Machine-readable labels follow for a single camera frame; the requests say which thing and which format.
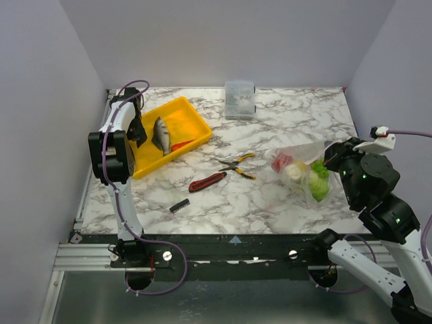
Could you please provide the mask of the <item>clear zip top bag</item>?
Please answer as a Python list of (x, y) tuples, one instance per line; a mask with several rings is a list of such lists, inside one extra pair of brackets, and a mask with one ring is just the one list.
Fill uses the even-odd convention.
[(299, 144), (286, 146), (283, 148), (275, 148), (266, 153), (265, 157), (271, 167), (271, 163), (279, 154), (289, 155), (293, 158), (292, 163), (297, 164), (304, 170), (304, 176), (300, 183), (290, 182), (284, 175), (284, 169), (277, 174), (280, 182), (289, 190), (294, 192), (302, 201), (304, 201), (308, 207), (314, 209), (321, 209), (327, 206), (333, 198), (342, 192), (342, 183), (340, 177), (334, 172), (329, 171), (329, 192), (327, 196), (321, 201), (317, 202), (311, 195), (308, 188), (308, 179), (311, 172), (310, 164), (317, 160), (324, 158), (325, 162), (325, 150), (332, 145), (332, 141), (317, 141), (308, 144)]

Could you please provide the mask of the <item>green grapes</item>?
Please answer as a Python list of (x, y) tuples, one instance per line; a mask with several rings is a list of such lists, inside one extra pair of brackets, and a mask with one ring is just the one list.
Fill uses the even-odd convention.
[(310, 168), (318, 175), (321, 179), (327, 179), (329, 177), (329, 170), (324, 166), (324, 158), (317, 159), (310, 164)]

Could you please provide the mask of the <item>green white leek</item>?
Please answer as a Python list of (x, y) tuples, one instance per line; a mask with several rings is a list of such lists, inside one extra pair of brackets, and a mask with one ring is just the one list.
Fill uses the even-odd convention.
[(286, 176), (288, 181), (300, 183), (304, 176), (304, 170), (297, 164), (292, 163), (284, 168), (283, 174)]

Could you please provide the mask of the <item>green cabbage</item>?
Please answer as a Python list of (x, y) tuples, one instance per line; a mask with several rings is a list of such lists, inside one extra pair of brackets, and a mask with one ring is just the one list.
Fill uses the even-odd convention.
[(312, 197), (321, 202), (329, 192), (329, 172), (327, 170), (317, 173), (314, 170), (310, 171), (308, 179), (308, 188)]

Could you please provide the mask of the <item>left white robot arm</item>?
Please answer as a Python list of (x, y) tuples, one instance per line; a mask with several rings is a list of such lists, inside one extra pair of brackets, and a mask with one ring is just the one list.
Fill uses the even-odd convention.
[(114, 253), (141, 267), (149, 261), (150, 251), (142, 245), (143, 228), (132, 198), (131, 179), (135, 167), (132, 144), (141, 146), (147, 140), (141, 122), (142, 92), (125, 86), (109, 107), (105, 124), (88, 135), (92, 170), (107, 189), (115, 212), (118, 235)]

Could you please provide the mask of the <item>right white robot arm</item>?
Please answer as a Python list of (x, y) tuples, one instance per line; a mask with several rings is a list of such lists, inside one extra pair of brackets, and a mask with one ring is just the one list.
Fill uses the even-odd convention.
[(397, 276), (358, 252), (331, 229), (310, 248), (314, 262), (342, 266), (390, 307), (399, 323), (431, 322), (431, 262), (425, 233), (410, 205), (393, 194), (400, 180), (377, 141), (350, 138), (325, 149), (323, 165), (340, 176), (350, 210), (396, 263)]

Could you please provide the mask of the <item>yellow plastic tray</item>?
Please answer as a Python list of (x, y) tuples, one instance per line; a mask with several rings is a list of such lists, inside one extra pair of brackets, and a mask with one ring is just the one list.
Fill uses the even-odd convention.
[[(158, 117), (162, 117), (167, 125), (172, 145), (188, 140), (194, 142), (164, 156), (151, 140), (153, 126)], [(132, 176), (134, 179), (143, 178), (174, 159), (197, 149), (207, 143), (212, 135), (210, 127), (186, 97), (176, 98), (142, 114), (141, 120), (148, 139), (140, 148), (135, 142), (130, 142), (135, 157), (135, 170)]]

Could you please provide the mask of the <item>red tomato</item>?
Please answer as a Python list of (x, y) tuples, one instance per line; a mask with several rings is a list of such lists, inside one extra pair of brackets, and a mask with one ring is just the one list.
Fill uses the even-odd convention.
[(280, 173), (286, 166), (290, 165), (292, 161), (293, 158), (291, 156), (279, 154), (271, 163), (271, 167), (276, 173)]

